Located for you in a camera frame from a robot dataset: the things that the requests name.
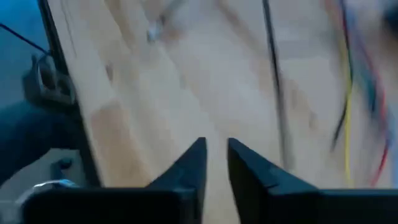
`colored wire bundle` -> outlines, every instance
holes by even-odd
[[[368,54],[364,46],[364,42],[359,34],[359,31],[356,28],[356,23],[354,20],[353,12],[347,10],[345,6],[344,0],[339,0],[338,3],[336,1],[327,0],[326,5],[329,9],[331,9],[334,14],[334,20],[338,21],[338,24],[341,24],[343,28],[343,32],[345,35],[346,49],[342,50],[342,60],[343,63],[349,63],[351,79],[348,80],[348,86],[352,86],[352,74],[353,74],[353,59],[355,58],[355,62],[358,62],[360,65],[361,78],[364,80],[365,85],[364,89],[367,93],[368,106],[371,112],[371,117],[376,118],[381,126],[381,131],[383,135],[386,137],[386,143],[383,149],[382,158],[380,165],[377,168],[377,171],[371,179],[371,186],[374,187],[381,173],[386,165],[386,159],[388,154],[389,145],[392,142],[392,137],[394,136],[391,133],[391,129],[388,127],[388,116],[387,116],[387,106],[386,106],[386,98],[384,89],[381,84],[380,75],[377,73],[377,70],[374,67],[372,58]],[[336,127],[335,132],[333,133],[332,140],[332,149],[335,147],[338,136],[341,132],[341,127],[343,125],[343,121],[345,121],[345,170],[346,170],[346,179],[348,183],[351,182],[350,171],[349,171],[349,121],[350,121],[350,108],[351,108],[351,90],[347,90],[347,96],[345,101],[345,106],[343,109],[343,113],[339,119],[338,125]]]

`black cable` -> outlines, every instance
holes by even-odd
[[[277,50],[275,47],[274,28],[272,26],[271,10],[269,7],[269,1],[263,0],[262,5],[264,8],[264,20],[266,23],[266,30],[268,36],[269,53],[271,56],[272,69],[274,72],[274,89],[276,94],[277,113],[279,121],[279,141],[280,148],[282,151],[282,163],[285,169],[289,169],[293,166],[293,160],[291,158],[290,147],[289,147],[289,133],[287,128],[287,116],[284,105],[284,90],[282,79],[280,78],[280,68],[277,56]]]
[[[19,39],[23,40],[24,42],[28,43],[29,45],[33,46],[34,48],[36,48],[37,50],[40,50],[41,52],[43,52],[44,54],[50,54],[48,51],[44,50],[42,47],[40,47],[39,45],[33,43],[32,41],[30,41],[29,39],[26,39],[24,36],[18,34],[17,32],[13,31],[10,27],[0,23],[0,27],[5,29],[6,31],[10,32],[11,34],[14,34],[14,36],[18,37]]]
[[[353,59],[352,59],[352,55],[351,55],[351,48],[350,48],[350,41],[349,41],[346,5],[345,5],[344,0],[340,0],[340,6],[341,6],[341,15],[343,16],[343,33],[344,33],[344,38],[345,38],[345,41],[346,41],[346,48],[347,48],[347,54],[348,54],[348,66],[349,66],[349,74],[350,74],[350,79],[351,79],[350,80],[350,85],[352,87],[354,69],[353,69]],[[333,140],[332,140],[332,143],[331,143],[331,150],[334,150],[334,148],[336,146],[336,143],[337,143],[338,136],[340,135],[340,132],[341,132],[341,128],[343,127],[343,121],[346,118],[347,102],[348,102],[348,99],[346,97],[345,98],[343,112],[342,112],[342,114],[340,116],[338,125],[337,125],[337,127],[335,129],[335,132],[333,134]]]

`plywood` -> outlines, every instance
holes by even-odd
[[[155,18],[167,1],[49,1],[105,186],[145,186],[204,136],[204,221],[238,222],[228,182],[227,138],[238,138],[280,164],[259,2],[187,1],[162,38],[148,44],[148,18]],[[319,187],[346,187],[341,145],[330,152],[344,94],[332,28],[320,1],[301,1],[308,8],[299,4],[300,10],[286,11],[294,2],[271,1],[295,161],[291,172]],[[283,13],[289,15],[286,20]],[[365,186],[366,169],[372,168],[367,164],[378,160],[370,159],[378,158],[370,145],[378,141],[371,138],[360,90],[355,91],[353,175],[357,186]],[[382,186],[389,186],[385,179]]]

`wooden surface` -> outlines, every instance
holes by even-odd
[[[103,184],[145,186],[204,136],[204,221],[237,223],[227,173],[227,138],[239,139],[280,165],[261,2],[187,1],[162,39],[149,45],[149,20],[167,3],[49,1]],[[391,78],[394,63],[387,63],[391,55],[381,59],[386,55],[381,43],[386,41],[378,36],[380,7],[374,5],[357,8],[367,24],[364,32],[371,51]],[[271,1],[271,8],[294,158],[290,171],[318,187],[346,187],[341,138],[336,151],[330,152],[343,106],[344,79],[322,1],[278,0]],[[386,85],[387,93],[393,94],[394,82],[396,78]],[[354,86],[351,147],[357,187],[368,186],[382,143],[374,137],[362,95]],[[387,168],[379,186],[390,185]]]

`wire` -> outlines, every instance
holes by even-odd
[[[264,10],[264,20],[266,23],[266,31],[269,44],[269,53],[271,56],[272,69],[274,72],[274,86],[277,103],[278,121],[279,121],[279,142],[280,149],[282,152],[282,164],[287,170],[291,169],[293,165],[293,158],[291,148],[289,146],[289,129],[287,127],[287,116],[284,105],[284,90],[283,82],[280,78],[280,68],[277,56],[277,49],[275,46],[274,28],[272,25],[271,9],[269,7],[268,0],[262,0],[262,6]]]
[[[389,122],[388,122],[388,117],[387,117],[386,94],[383,89],[380,73],[376,70],[373,60],[372,60],[370,54],[368,53],[368,51],[366,50],[366,47],[364,46],[364,42],[360,38],[359,31],[355,27],[353,27],[351,30],[353,31],[353,35],[356,39],[356,45],[358,46],[359,51],[362,53],[362,56],[365,59],[365,63],[370,71],[370,74],[372,74],[373,77],[375,78],[374,85],[376,86],[375,87],[376,95],[378,95],[380,97],[379,100],[381,102],[379,115],[380,115],[380,119],[381,119],[380,120],[381,129],[382,129],[383,134],[386,137],[386,140],[384,143],[384,149],[383,149],[379,167],[377,168],[377,171],[376,171],[374,177],[371,179],[371,187],[375,187],[385,166],[386,166],[386,160],[387,160],[387,155],[388,155],[388,151],[389,151],[389,142],[391,141],[391,138],[392,138],[390,133],[388,133],[389,132],[389,128],[388,128]],[[369,105],[371,107],[371,112],[373,114],[375,113],[375,109],[373,109],[373,105],[376,104],[375,101],[376,101],[376,97],[369,99]]]
[[[343,33],[345,37],[345,44],[346,49],[343,51],[346,54],[343,54],[343,61],[345,62],[344,71],[347,74],[347,91],[346,91],[346,100],[347,100],[347,107],[346,107],[346,119],[345,119],[345,145],[344,145],[344,152],[345,152],[345,175],[346,181],[350,187],[353,186],[353,181],[351,179],[351,165],[350,165],[350,144],[351,144],[351,95],[352,95],[352,88],[353,88],[353,59],[350,49],[350,41],[349,41],[349,32],[348,32],[348,25],[347,25],[347,13],[346,13],[346,6],[345,0],[340,1],[341,6],[341,15],[343,16]]]
[[[22,36],[22,35],[18,34],[17,32],[13,31],[10,27],[8,27],[8,26],[6,26],[6,25],[4,25],[2,23],[0,23],[0,27],[5,29],[6,31],[10,32],[14,36],[18,37],[19,39],[23,40],[24,42],[28,43],[29,45],[33,46],[37,50],[43,52],[44,54],[50,54],[50,52],[44,50],[44,48],[40,47],[39,45],[33,43],[29,39],[26,39],[24,36]]]

